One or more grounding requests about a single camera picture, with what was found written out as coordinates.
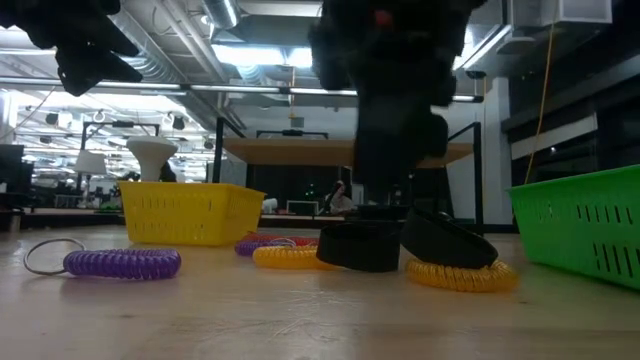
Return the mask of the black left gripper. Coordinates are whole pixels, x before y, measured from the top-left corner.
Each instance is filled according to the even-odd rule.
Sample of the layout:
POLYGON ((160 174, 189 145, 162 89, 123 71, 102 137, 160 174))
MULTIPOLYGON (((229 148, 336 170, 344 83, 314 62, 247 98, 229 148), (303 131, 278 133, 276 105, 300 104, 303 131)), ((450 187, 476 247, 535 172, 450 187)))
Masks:
POLYGON ((136 56, 139 49, 106 15, 120 11, 120 0, 0 0, 0 26, 25 31, 39 48, 56 47, 64 90, 80 96, 102 81, 141 82, 143 75, 111 52, 136 56), (63 47, 95 45, 75 54, 63 47))

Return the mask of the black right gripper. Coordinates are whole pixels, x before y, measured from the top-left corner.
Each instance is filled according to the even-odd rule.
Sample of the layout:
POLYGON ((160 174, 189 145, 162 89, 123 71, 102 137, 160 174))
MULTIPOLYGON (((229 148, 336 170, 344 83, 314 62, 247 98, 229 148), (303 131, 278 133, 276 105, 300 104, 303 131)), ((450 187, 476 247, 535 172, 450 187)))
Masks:
MULTIPOLYGON (((363 187, 363 217, 387 215, 391 193, 408 172, 405 126, 412 108, 400 96, 439 107, 453 102, 455 59, 472 13, 487 1, 323 0, 308 32, 312 68, 323 89, 360 95, 353 181, 363 187)), ((416 160, 442 158, 447 121, 427 108, 416 119, 416 160)))

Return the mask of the yellow coil wristband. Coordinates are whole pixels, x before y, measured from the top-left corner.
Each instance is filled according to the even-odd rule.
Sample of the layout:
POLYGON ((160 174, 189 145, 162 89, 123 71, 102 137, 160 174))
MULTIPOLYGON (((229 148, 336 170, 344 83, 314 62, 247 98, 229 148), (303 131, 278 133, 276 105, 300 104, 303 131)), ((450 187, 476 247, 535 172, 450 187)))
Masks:
POLYGON ((336 270, 337 266, 319 260, 318 247, 309 246, 265 246, 257 248, 252 259, 261 268, 280 270, 336 270))
POLYGON ((458 292, 493 293, 514 289, 518 275, 504 262, 494 261, 480 269, 456 268, 411 259, 407 277, 418 284, 458 292))

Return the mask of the green plastic basket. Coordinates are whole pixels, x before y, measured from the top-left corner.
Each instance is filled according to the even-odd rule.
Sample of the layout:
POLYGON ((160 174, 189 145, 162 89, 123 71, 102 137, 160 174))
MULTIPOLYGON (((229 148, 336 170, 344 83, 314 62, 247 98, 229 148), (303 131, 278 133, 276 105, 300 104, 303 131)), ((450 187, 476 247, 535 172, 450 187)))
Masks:
POLYGON ((640 290, 640 165, 514 187, 528 259, 640 290))

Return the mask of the yellow plastic basket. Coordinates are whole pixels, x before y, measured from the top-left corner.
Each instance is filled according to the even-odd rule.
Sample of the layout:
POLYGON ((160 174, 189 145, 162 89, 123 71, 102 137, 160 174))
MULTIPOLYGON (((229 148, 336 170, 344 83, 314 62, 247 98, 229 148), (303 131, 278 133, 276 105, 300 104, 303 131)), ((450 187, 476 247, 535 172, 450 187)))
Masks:
POLYGON ((121 182, 129 240, 228 246, 257 230, 265 194, 220 183, 121 182))

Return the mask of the purple coil wristband with keyring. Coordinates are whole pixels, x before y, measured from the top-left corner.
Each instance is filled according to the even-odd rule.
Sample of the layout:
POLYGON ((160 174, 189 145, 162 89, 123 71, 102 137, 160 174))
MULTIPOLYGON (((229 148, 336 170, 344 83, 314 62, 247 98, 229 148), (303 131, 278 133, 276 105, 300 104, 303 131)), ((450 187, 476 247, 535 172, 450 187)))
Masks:
POLYGON ((182 265, 180 253, 175 249, 102 249, 88 250, 85 244, 73 238, 54 238, 32 247, 22 259, 30 273, 41 276, 71 274, 73 276, 103 277, 124 280, 161 280, 177 275, 182 265), (44 271, 31 266, 30 256, 39 248, 59 242, 72 243, 79 250, 68 253, 58 270, 44 271))
POLYGON ((292 239, 286 238, 277 238, 274 240, 243 240, 238 242, 234 250, 237 255, 244 257, 251 257, 253 252, 261 247, 271 247, 271 246, 289 246, 293 247, 296 243, 292 239))

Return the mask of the wooden desk shelf riser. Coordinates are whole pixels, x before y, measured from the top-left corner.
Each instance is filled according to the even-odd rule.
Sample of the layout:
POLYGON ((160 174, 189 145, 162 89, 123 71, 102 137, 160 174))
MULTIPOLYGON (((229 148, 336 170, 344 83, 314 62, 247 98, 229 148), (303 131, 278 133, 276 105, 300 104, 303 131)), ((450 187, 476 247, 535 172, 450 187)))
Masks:
MULTIPOLYGON (((352 165, 354 145, 350 140, 225 138, 223 128, 223 124, 217 127, 215 148, 226 150, 249 165, 352 165)), ((482 124, 470 123, 450 135, 448 141, 447 153, 443 158, 425 158, 417 167, 444 168, 450 163, 472 156, 475 206, 475 224, 472 229, 478 234, 484 234, 482 124)))

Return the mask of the person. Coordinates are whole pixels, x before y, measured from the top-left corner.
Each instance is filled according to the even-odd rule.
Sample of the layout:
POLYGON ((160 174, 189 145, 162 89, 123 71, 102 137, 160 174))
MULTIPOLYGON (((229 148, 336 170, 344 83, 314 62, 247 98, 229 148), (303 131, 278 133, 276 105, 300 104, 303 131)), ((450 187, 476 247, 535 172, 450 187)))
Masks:
POLYGON ((325 197, 325 207, 331 215, 344 214, 355 209, 350 188, 343 181, 335 182, 332 190, 325 197))

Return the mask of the white shade table lamp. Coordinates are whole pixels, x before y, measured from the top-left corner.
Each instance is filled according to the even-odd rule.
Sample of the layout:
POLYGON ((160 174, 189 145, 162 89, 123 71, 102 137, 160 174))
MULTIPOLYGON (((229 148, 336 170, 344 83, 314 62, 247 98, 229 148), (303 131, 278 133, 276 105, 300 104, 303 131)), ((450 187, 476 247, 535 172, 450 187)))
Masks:
POLYGON ((107 174, 106 156, 88 150, 80 150, 74 170, 78 174, 77 186, 82 191, 82 202, 79 206, 86 208, 89 203, 91 177, 107 174))

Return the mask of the white mushroom lamp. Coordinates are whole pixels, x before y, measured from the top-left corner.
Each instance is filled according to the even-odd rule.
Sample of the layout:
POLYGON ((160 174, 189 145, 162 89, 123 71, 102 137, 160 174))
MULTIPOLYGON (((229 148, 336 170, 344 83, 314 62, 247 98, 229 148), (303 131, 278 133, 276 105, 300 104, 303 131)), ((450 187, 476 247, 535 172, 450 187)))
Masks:
POLYGON ((162 167, 178 150, 173 142, 158 136, 131 137, 126 147, 139 163, 142 182, 157 182, 162 167))

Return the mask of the black monitor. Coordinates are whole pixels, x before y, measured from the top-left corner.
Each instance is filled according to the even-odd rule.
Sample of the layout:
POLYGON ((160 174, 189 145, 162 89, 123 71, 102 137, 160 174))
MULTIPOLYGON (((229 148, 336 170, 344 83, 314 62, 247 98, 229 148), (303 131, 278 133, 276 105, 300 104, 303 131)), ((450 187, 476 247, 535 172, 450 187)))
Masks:
POLYGON ((27 195, 33 165, 23 161, 23 145, 0 144, 0 193, 27 195))

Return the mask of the black aluminium table frame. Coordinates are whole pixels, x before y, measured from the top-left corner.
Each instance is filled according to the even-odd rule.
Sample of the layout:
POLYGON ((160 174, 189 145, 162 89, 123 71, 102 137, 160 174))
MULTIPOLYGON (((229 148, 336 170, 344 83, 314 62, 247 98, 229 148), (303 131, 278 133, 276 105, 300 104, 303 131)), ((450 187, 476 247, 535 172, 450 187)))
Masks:
POLYGON ((196 242, 215 239, 236 241, 260 228, 322 229, 330 225, 346 223, 342 217, 304 217, 285 215, 261 215, 257 210, 227 213, 207 207, 203 210, 182 208, 127 208, 120 215, 115 213, 35 213, 0 209, 0 232, 11 229, 12 221, 18 219, 21 229, 86 227, 124 224, 134 241, 169 241, 191 239, 196 242))

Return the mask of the silver air duct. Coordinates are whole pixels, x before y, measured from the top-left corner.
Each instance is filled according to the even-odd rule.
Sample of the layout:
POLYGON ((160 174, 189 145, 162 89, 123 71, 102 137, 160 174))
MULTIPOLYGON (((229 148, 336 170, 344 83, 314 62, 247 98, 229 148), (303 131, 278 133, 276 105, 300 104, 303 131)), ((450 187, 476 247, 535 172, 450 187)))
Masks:
POLYGON ((231 29, 241 20, 241 9, 237 0, 202 0, 209 20, 218 29, 231 29))

